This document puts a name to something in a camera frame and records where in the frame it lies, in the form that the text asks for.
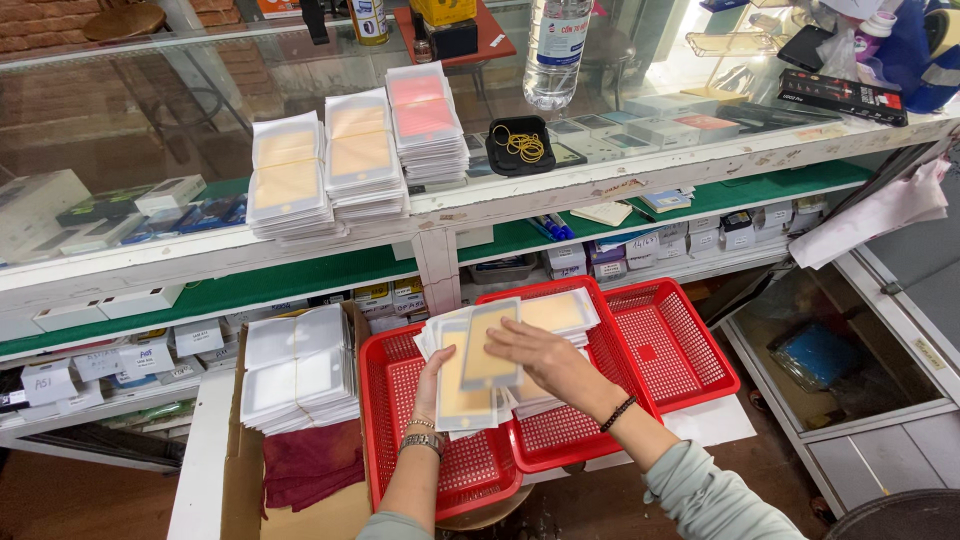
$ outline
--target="plastic bottle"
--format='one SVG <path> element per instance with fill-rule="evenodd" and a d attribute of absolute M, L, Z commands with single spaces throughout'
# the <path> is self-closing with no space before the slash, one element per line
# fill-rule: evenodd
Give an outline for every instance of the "plastic bottle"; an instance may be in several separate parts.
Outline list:
<path fill-rule="evenodd" d="M 897 16 L 889 12 L 876 12 L 860 23 L 853 33 L 853 51 L 856 61 L 864 61 L 874 55 L 883 40 L 890 36 Z"/>
<path fill-rule="evenodd" d="M 593 0 L 533 0 L 523 96 L 540 110 L 566 107 L 577 89 Z"/>

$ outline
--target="hand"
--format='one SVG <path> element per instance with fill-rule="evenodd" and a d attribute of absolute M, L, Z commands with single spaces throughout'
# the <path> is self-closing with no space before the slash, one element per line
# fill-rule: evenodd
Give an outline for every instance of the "hand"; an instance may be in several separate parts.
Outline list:
<path fill-rule="evenodd" d="M 440 349 L 423 366 L 423 370 L 420 371 L 420 382 L 417 383 L 417 396 L 414 398 L 414 412 L 410 416 L 411 420 L 436 423 L 437 373 L 440 371 L 440 366 L 453 356 L 456 348 L 456 345 L 450 345 L 446 349 Z"/>
<path fill-rule="evenodd" d="M 492 342 L 484 349 L 523 365 L 540 388 L 594 419 L 603 417 L 603 421 L 626 400 L 626 392 L 607 380 L 566 339 L 506 317 L 500 323 L 503 330 L 487 330 Z M 610 408 L 616 400 L 619 402 Z"/>

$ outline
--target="black tray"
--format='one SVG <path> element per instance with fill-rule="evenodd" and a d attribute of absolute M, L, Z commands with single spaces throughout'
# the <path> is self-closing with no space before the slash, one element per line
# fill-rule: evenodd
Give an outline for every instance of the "black tray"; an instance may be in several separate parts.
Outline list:
<path fill-rule="evenodd" d="M 543 143 L 543 155 L 536 163 L 528 163 L 520 154 L 510 154 L 506 146 L 500 146 L 494 140 L 493 128 L 505 126 L 513 135 L 536 135 Z M 497 130 L 496 136 L 500 142 L 507 141 L 507 133 Z M 487 159 L 490 160 L 490 169 L 502 176 L 520 176 L 524 174 L 545 173 L 552 170 L 557 164 L 550 148 L 550 136 L 546 132 L 546 122 L 539 116 L 513 116 L 511 118 L 497 118 L 490 123 L 490 134 L 487 136 Z"/>

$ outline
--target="red plastic tray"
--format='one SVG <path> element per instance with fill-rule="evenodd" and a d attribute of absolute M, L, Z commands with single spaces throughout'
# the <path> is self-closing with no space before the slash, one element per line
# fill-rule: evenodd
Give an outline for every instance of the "red plastic tray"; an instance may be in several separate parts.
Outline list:
<path fill-rule="evenodd" d="M 740 388 L 740 379 L 679 283 L 661 278 L 603 294 L 660 412 Z"/>
<path fill-rule="evenodd" d="M 373 511 L 380 506 L 396 467 L 396 450 L 413 412 L 425 363 L 413 337 L 423 323 L 371 336 L 360 349 L 364 451 L 370 470 Z M 523 475 L 504 429 L 446 445 L 437 490 L 437 520 L 502 501 L 520 488 Z"/>
<path fill-rule="evenodd" d="M 607 308 L 603 292 L 588 276 L 575 276 L 552 282 L 536 283 L 520 288 L 485 294 L 476 303 L 485 304 L 501 298 L 519 296 L 537 298 L 584 287 L 593 300 L 600 324 L 587 332 L 590 361 L 607 379 L 619 384 L 636 402 L 660 421 L 654 400 L 643 384 L 636 364 L 631 361 L 626 341 L 616 328 Z M 620 445 L 586 414 L 570 406 L 538 414 L 525 420 L 516 417 L 507 423 L 516 466 L 528 474 L 594 459 L 622 450 Z"/>

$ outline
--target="glass panel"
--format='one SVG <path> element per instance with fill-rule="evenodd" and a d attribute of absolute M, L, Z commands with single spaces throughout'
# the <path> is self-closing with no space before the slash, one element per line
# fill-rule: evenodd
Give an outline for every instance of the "glass panel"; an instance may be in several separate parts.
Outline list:
<path fill-rule="evenodd" d="M 833 265 L 790 272 L 734 320 L 803 430 L 943 397 Z"/>
<path fill-rule="evenodd" d="M 497 117 L 540 114 L 553 121 L 631 109 L 630 99 L 681 90 L 722 93 L 715 115 L 735 122 L 741 137 L 835 118 L 776 99 L 777 77 L 787 64 L 775 57 L 698 57 L 686 39 L 688 33 L 764 32 L 780 42 L 800 28 L 795 20 L 805 22 L 799 8 L 751 5 L 711 14 L 696 2 L 598 5 L 605 14 L 591 19 L 572 102 L 539 111 L 521 89 L 529 4 L 490 3 L 517 54 L 446 69 L 465 132 L 485 133 Z M 411 63 L 393 20 L 390 40 L 378 47 L 358 44 L 344 19 L 328 23 L 329 44 L 315 46 L 300 23 L 272 19 L 242 31 L 224 27 L 218 35 L 84 43 L 69 54 L 43 49 L 0 63 L 0 258 L 28 263 L 117 244 L 133 221 L 118 221 L 95 237 L 86 235 L 88 228 L 136 213 L 132 201 L 142 190 L 134 188 L 141 186 L 200 174 L 206 190 L 195 201 L 245 193 L 252 122 L 311 110 L 322 118 L 326 96 L 382 86 L 387 69 Z M 576 141 L 569 144 L 576 152 Z M 636 155 L 636 145 L 610 144 L 618 144 L 621 159 Z M 474 158 L 470 184 L 500 179 L 477 174 L 484 159 Z M 589 167 L 592 159 L 567 161 Z M 56 171 L 65 172 L 49 174 Z M 29 178 L 12 182 L 21 177 Z M 104 194 L 117 189 L 128 191 L 110 193 L 110 204 L 102 204 Z M 90 196 L 99 196 L 97 204 L 82 204 Z M 177 216 L 166 217 L 163 224 L 176 222 Z"/>

